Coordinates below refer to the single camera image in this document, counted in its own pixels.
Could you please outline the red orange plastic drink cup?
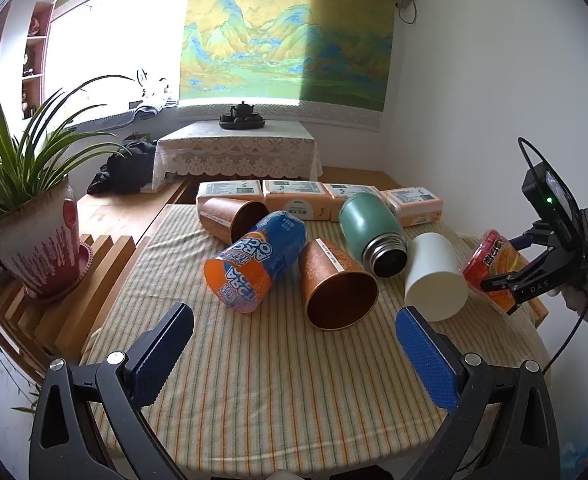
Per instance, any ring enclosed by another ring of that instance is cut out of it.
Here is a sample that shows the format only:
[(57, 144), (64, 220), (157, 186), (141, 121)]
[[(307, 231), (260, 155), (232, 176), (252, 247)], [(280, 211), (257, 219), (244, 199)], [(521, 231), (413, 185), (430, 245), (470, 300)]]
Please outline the red orange plastic drink cup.
[(486, 231), (477, 243), (472, 243), (472, 247), (473, 255), (462, 271), (465, 281), (492, 300), (505, 314), (511, 315), (518, 305), (510, 290), (484, 292), (480, 284), (486, 278), (522, 270), (527, 260), (496, 230)]

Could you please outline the white paper cup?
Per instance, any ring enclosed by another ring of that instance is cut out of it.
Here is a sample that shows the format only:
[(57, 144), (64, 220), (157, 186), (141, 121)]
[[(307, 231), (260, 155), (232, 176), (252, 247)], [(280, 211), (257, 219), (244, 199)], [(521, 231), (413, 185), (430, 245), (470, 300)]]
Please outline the white paper cup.
[(468, 297), (468, 283), (449, 240), (438, 233), (414, 237), (405, 268), (405, 305), (433, 323), (456, 315)]

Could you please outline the brown paper cup front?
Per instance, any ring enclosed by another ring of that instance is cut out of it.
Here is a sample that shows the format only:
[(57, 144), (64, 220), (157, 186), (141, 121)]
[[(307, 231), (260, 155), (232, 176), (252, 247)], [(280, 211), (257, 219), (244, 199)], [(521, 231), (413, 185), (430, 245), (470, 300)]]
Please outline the brown paper cup front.
[(374, 276), (330, 240), (311, 240), (298, 263), (303, 306), (315, 328), (344, 330), (373, 309), (379, 296)]

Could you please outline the potted green plant red pot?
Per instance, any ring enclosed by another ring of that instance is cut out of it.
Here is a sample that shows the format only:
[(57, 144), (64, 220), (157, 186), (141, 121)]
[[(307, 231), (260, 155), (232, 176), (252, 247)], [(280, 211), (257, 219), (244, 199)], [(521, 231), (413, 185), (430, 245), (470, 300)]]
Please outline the potted green plant red pot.
[(36, 297), (52, 297), (81, 274), (77, 200), (69, 175), (85, 162), (116, 154), (121, 144), (107, 131), (79, 131), (60, 122), (67, 102), (105, 75), (57, 90), (34, 112), (19, 136), (10, 131), (0, 101), (0, 261)]

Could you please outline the green metal thermos bottle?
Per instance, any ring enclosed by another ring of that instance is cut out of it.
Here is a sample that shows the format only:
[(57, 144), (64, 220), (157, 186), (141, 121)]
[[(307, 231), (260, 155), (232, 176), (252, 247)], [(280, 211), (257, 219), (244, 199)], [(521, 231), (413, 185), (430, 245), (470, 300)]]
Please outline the green metal thermos bottle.
[(338, 222), (350, 255), (375, 278), (392, 278), (405, 269), (407, 237), (379, 197), (358, 193), (347, 198)]

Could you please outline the black bag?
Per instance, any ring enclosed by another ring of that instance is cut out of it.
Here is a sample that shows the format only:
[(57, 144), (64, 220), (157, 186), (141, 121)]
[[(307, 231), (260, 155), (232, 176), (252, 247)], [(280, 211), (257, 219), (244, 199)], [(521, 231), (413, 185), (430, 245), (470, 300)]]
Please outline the black bag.
[(136, 140), (108, 157), (86, 192), (90, 195), (129, 195), (141, 192), (153, 180), (156, 143)]

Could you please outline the wooden slatted bench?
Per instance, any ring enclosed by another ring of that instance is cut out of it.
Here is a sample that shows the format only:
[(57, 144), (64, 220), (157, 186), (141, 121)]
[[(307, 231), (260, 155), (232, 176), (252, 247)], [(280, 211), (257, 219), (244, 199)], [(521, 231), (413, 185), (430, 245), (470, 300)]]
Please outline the wooden slatted bench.
[(102, 323), (126, 272), (140, 255), (134, 239), (81, 236), (92, 250), (88, 270), (77, 285), (36, 299), (16, 280), (0, 285), (0, 348), (37, 384), (56, 356), (78, 361), (93, 330)]

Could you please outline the brown paper cup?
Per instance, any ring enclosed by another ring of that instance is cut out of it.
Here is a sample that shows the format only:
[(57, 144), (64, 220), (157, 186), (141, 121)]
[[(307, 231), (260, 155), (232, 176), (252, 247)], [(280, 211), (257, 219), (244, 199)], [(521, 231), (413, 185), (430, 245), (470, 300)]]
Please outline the brown paper cup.
[(227, 245), (251, 232), (268, 214), (267, 206), (258, 200), (228, 197), (208, 198), (198, 209), (198, 219), (203, 228)]
[(344, 330), (373, 309), (379, 296), (374, 276), (330, 240), (311, 240), (298, 263), (303, 306), (315, 328)]

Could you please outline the black teapot on tray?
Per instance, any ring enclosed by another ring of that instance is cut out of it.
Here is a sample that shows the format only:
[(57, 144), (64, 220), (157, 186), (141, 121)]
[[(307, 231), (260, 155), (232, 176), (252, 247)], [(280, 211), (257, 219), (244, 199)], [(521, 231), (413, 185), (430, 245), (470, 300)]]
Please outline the black teapot on tray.
[(219, 118), (219, 126), (225, 130), (253, 130), (265, 125), (266, 121), (262, 116), (245, 102), (232, 106), (228, 114), (222, 114)]

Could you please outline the brown paper cup rear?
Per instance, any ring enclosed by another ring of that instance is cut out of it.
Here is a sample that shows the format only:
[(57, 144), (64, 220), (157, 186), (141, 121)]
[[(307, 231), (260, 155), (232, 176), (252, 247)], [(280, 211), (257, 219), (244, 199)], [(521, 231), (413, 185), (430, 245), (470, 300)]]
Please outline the brown paper cup rear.
[(198, 209), (198, 219), (203, 228), (227, 245), (251, 232), (268, 214), (267, 206), (258, 200), (228, 197), (208, 198)]

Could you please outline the low table with lace cloth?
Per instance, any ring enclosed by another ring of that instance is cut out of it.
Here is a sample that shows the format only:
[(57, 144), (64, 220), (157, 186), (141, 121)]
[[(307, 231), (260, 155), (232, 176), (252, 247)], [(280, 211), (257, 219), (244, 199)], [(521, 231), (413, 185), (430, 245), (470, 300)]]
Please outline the low table with lace cloth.
[(260, 129), (224, 130), (193, 122), (156, 144), (152, 188), (169, 174), (316, 181), (322, 176), (317, 141), (300, 122), (269, 120)]

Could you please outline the orange white box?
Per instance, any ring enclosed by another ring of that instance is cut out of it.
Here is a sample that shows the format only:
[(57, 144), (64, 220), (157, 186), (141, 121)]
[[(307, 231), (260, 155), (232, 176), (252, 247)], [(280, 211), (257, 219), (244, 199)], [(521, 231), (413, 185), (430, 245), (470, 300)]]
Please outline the orange white box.
[(285, 210), (300, 220), (329, 221), (332, 197), (318, 181), (263, 180), (263, 202), (270, 212)]
[(226, 180), (199, 183), (196, 203), (202, 205), (206, 200), (213, 197), (258, 200), (261, 202), (263, 193), (258, 180)]
[(382, 194), (389, 210), (403, 228), (422, 226), (442, 218), (444, 202), (422, 186), (395, 188), (385, 190)]
[(361, 193), (372, 194), (379, 197), (386, 204), (386, 198), (383, 193), (372, 185), (324, 182), (323, 186), (331, 196), (330, 220), (332, 222), (338, 221), (338, 214), (341, 207), (343, 207), (346, 200), (351, 196)]

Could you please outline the striped tablecloth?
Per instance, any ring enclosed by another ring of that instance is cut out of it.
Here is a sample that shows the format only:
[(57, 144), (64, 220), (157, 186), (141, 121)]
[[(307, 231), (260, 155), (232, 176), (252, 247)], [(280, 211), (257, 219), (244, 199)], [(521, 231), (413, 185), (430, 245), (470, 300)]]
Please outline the striped tablecloth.
[(251, 313), (209, 289), (205, 262), (221, 252), (192, 205), (170, 209), (82, 359), (129, 348), (172, 304), (188, 304), (194, 332), (144, 414), (189, 474), (321, 474), (428, 444), (445, 419), (396, 337), (402, 278), (379, 283), (357, 324), (323, 332), (307, 319), (299, 271), (289, 269)]

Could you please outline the white wall shelf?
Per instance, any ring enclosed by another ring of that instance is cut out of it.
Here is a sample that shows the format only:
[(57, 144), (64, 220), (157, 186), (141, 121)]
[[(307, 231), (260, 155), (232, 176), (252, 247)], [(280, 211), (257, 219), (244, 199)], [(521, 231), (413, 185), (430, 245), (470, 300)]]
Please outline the white wall shelf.
[(46, 0), (12, 0), (2, 18), (0, 100), (9, 122), (26, 120), (43, 102), (53, 10)]

